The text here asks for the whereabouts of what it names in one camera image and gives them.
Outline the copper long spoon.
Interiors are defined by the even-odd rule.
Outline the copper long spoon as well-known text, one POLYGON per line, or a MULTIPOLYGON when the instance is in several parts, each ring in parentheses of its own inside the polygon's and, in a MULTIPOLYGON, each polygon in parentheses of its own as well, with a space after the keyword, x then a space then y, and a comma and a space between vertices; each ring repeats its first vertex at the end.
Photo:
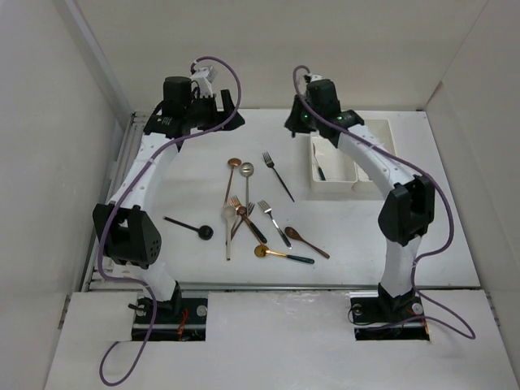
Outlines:
POLYGON ((229 179, 228 179, 228 182, 227 182, 227 188, 226 188, 226 193, 225 193, 225 197, 224 197, 224 203, 228 202, 229 193, 230 193, 231 187, 232 187, 232 178, 233 178, 233 175, 234 175, 234 171, 241 164, 242 164, 242 161, 239 158, 230 158, 227 161, 227 165, 230 167, 230 175, 229 175, 229 179))

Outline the silver slotted spoon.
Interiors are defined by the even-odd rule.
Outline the silver slotted spoon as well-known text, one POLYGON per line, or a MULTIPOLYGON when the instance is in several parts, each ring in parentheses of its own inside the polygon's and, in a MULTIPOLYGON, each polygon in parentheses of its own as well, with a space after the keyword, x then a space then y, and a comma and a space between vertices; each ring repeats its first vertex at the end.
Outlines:
POLYGON ((251 162, 243 162, 240 165, 240 174, 245 178, 245 205, 249 205, 249 179, 254 174, 254 165, 251 162))

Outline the black fork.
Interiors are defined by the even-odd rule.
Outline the black fork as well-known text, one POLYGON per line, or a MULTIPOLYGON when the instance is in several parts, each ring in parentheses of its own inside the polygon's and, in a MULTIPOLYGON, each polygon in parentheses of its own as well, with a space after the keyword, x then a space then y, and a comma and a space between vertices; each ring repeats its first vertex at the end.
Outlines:
POLYGON ((274 161, 272 160, 270 154, 268 152, 264 152, 262 154, 262 158, 263 158, 263 161, 264 163, 266 164, 266 166, 268 168, 270 168, 276 175, 278 181, 281 183, 282 187, 284 188, 284 191, 288 194, 289 198, 291 199, 292 202, 295 202, 295 199, 293 197, 293 195, 291 194, 288 186, 285 184, 284 180, 282 179, 281 175, 278 173, 278 171, 276 170, 275 168, 275 163, 274 161))

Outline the silver fork dark handle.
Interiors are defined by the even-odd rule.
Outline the silver fork dark handle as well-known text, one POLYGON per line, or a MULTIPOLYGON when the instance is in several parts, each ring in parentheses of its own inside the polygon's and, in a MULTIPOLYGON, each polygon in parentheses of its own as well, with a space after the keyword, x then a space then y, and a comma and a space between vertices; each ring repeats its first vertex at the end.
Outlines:
POLYGON ((260 209, 262 210, 263 214, 266 215, 272 222, 273 226, 275 227, 275 230, 278 232, 279 237, 281 238, 281 240, 283 241, 285 246, 288 249, 292 249, 293 246, 292 246, 291 242, 289 241, 288 237, 285 235, 285 233, 280 228, 279 224, 276 222, 276 220, 272 214, 272 208, 270 207, 270 205, 265 200, 259 201, 258 205, 259 205, 260 209))

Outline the brown wooden spoon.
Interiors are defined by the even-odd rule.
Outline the brown wooden spoon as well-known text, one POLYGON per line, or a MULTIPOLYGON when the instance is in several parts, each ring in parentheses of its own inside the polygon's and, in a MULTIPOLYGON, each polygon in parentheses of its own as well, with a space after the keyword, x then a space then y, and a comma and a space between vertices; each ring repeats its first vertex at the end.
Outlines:
POLYGON ((284 229, 284 233, 286 234, 286 236, 290 239, 293 239, 293 240, 296 240, 296 241, 300 241, 302 242, 303 244, 307 245, 308 247, 310 247, 313 251, 315 251, 316 253, 320 254, 322 257, 326 258, 326 259, 329 259, 330 258, 330 255, 323 251, 322 249, 320 249, 319 247, 311 244, 309 241, 307 241, 306 239, 304 239, 300 233, 293 227, 286 227, 284 229))

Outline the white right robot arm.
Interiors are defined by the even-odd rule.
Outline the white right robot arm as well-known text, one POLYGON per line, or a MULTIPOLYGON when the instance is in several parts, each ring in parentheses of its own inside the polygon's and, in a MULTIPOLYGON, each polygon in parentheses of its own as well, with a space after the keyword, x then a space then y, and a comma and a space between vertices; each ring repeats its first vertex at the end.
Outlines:
POLYGON ((413 260, 434 219, 435 189, 423 175, 409 173, 372 134, 355 111, 343 111, 334 83, 307 74, 303 96, 296 96, 285 127, 292 133, 316 131, 347 154, 381 192, 378 226, 386 242, 386 260, 376 297, 354 298, 357 324, 395 323, 413 313, 413 260))

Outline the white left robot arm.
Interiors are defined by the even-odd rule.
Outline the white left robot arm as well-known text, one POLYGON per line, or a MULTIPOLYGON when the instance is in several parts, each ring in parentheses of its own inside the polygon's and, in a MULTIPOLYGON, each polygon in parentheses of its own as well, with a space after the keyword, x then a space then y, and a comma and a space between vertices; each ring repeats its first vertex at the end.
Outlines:
POLYGON ((180 288, 159 258, 162 237, 150 218, 155 193, 180 140, 193 129, 231 131, 244 124, 236 113, 229 90, 220 96, 219 110, 212 89, 215 77, 208 67, 192 75, 169 76, 163 82, 163 99, 149 117, 137 155, 119 189, 106 204, 93 210, 94 227, 102 252, 115 264, 116 278, 124 271, 141 280, 151 291, 140 301, 145 316, 156 314, 163 322, 173 322, 182 310, 180 288))

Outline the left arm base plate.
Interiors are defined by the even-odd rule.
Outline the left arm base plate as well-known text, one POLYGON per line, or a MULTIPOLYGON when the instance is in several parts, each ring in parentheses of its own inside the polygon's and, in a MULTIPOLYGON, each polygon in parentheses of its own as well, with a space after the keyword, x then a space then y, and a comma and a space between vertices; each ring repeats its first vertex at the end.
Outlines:
MULTIPOLYGON (((143 341, 150 325, 152 301, 141 297, 128 308, 135 311, 132 341, 143 341)), ((205 341, 207 312, 206 297, 183 298, 179 312, 159 306, 149 341, 205 341)))

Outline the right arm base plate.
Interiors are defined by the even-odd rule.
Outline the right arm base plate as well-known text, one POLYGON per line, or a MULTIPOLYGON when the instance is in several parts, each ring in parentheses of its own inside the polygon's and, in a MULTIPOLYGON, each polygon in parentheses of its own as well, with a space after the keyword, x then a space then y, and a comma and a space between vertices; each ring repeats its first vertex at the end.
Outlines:
POLYGON ((356 341, 430 340, 421 318, 423 304, 414 292, 391 298, 384 292, 356 291, 349 294, 349 300, 356 341))

